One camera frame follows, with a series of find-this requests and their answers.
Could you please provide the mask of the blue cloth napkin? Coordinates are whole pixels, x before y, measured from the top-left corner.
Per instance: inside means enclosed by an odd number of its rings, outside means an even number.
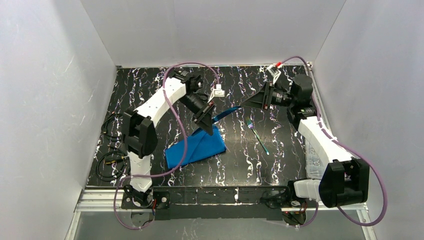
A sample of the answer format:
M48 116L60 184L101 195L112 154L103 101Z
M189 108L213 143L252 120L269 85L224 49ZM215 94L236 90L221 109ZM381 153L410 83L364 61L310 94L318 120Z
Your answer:
M216 125L213 126L213 135L209 135L201 129L198 133L188 136L187 143L186 156L181 166L224 153L227 149L223 137ZM173 144L164 152L167 167L169 169L175 168L180 163L184 154L184 141L182 140Z

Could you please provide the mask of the iridescent fork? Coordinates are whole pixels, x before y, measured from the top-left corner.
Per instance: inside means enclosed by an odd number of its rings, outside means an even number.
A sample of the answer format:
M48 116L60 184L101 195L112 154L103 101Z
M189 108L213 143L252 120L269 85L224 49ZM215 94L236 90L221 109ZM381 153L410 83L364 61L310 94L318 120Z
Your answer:
M266 155L267 155L267 156L269 156L269 155L270 155L270 152L268 151L268 149L265 147L265 145L264 145L264 144L263 144L263 142L261 141L260 136L259 136L259 134L258 134L257 130L255 129L255 127L254 127L254 123L253 123L253 121L251 120L251 118L247 117L247 118L245 119L245 122L246 122L247 127L248 127L248 128L249 128L249 129L253 132L253 134L255 135L256 139L258 140L258 142L259 142L260 146L262 147L262 149L265 151Z

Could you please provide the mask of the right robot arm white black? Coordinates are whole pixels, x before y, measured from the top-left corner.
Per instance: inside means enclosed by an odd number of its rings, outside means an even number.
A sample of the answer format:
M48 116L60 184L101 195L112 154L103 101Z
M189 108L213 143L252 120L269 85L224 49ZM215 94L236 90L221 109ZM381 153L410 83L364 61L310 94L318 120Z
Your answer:
M255 95L241 103L242 107L268 110L286 107L287 118L312 146L325 166L320 179L291 180L288 201L310 199L328 208L364 203L368 200L370 166L355 158L325 134L325 125L317 116L313 103L313 79L306 74L294 77L289 90L279 89L267 81Z

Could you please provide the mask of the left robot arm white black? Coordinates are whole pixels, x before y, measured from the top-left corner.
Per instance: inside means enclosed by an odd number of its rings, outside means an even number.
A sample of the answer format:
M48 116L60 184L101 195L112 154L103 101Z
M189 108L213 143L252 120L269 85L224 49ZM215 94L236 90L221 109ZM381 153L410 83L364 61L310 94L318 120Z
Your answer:
M156 126L177 101L193 114L193 121L208 135L214 133L212 112L214 103L198 93L203 79L200 74L182 69L172 70L166 82L141 106L123 113L122 136L130 162L130 183L123 187L129 201L142 208L149 207L153 198L149 192L151 156L158 144Z

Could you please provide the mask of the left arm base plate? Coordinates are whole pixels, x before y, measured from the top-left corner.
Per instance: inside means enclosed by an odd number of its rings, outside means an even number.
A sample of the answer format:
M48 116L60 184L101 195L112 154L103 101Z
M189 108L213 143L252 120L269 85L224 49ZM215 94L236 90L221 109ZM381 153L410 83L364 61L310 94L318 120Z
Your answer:
M123 188L121 208L135 209L168 209L171 205L171 190L167 187L151 187L145 192L138 191L132 186Z

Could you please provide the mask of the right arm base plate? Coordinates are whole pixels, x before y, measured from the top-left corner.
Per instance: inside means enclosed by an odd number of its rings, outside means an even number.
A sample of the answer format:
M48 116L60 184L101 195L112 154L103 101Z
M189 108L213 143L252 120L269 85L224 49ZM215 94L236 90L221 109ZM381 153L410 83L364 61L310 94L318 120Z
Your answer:
M266 191L260 197L259 202L269 209L281 210L285 225L296 229L310 225L316 219L319 210L319 203L316 201L313 215L307 220L308 204L312 203L312 200L297 197L288 188Z

